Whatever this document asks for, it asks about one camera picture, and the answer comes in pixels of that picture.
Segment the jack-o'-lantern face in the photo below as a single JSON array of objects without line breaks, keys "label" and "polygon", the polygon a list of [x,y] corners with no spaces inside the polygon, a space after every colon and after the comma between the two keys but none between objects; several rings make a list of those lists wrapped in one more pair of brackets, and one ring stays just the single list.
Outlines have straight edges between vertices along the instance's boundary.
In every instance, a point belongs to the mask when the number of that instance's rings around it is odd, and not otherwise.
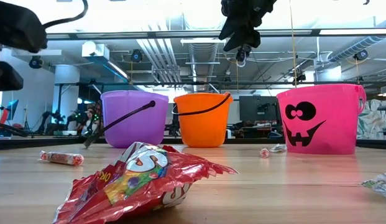
[{"label": "jack-o'-lantern face", "polygon": [[[285,115],[287,119],[300,119],[302,122],[310,122],[316,116],[316,107],[310,102],[300,102],[297,106],[287,105],[285,107]],[[292,146],[296,146],[296,142],[301,142],[302,146],[308,146],[315,135],[317,129],[324,123],[325,121],[320,122],[319,124],[313,126],[309,130],[307,130],[307,137],[302,137],[301,133],[296,133],[295,136],[292,136],[292,131],[288,129],[287,124],[285,124],[285,129],[287,130],[287,137]]]}]

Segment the orange bucket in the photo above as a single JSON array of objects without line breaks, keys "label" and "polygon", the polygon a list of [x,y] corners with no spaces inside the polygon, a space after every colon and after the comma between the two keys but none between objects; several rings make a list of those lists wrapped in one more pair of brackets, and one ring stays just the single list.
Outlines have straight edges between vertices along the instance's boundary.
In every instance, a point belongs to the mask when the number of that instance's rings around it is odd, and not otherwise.
[{"label": "orange bucket", "polygon": [[182,141],[188,147],[219,147],[226,138],[230,93],[192,93],[174,99]]}]

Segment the pink bucket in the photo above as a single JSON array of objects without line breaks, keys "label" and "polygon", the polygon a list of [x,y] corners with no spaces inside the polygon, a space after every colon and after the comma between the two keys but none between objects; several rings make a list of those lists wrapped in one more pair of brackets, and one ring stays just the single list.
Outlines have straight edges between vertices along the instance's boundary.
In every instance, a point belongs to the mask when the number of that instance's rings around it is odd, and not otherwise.
[{"label": "pink bucket", "polygon": [[288,90],[277,98],[288,152],[355,153],[357,120],[367,99],[362,86],[316,85]]}]

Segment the computer monitor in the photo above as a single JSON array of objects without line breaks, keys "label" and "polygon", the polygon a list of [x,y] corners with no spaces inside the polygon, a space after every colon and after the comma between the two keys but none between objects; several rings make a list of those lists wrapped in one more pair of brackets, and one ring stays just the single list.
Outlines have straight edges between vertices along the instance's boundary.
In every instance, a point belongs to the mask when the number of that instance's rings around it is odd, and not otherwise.
[{"label": "computer monitor", "polygon": [[281,122],[280,109],[275,96],[240,96],[239,109],[241,121]]},{"label": "computer monitor", "polygon": [[14,100],[14,101],[11,101],[7,104],[7,108],[6,110],[8,110],[8,114],[7,114],[7,120],[8,121],[11,121],[13,120],[13,117],[14,117],[14,113],[16,112],[16,108],[17,108],[17,105],[19,104],[19,100]]}]

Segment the skittles bag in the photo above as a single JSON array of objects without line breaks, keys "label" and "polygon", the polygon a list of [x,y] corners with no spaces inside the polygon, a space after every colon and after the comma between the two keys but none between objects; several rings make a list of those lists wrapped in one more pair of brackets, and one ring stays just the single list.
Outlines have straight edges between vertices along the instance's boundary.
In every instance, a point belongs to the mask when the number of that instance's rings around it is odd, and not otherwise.
[{"label": "skittles bag", "polygon": [[237,173],[170,146],[135,142],[102,171],[74,180],[53,223],[106,223],[175,206],[192,183],[223,172]]}]

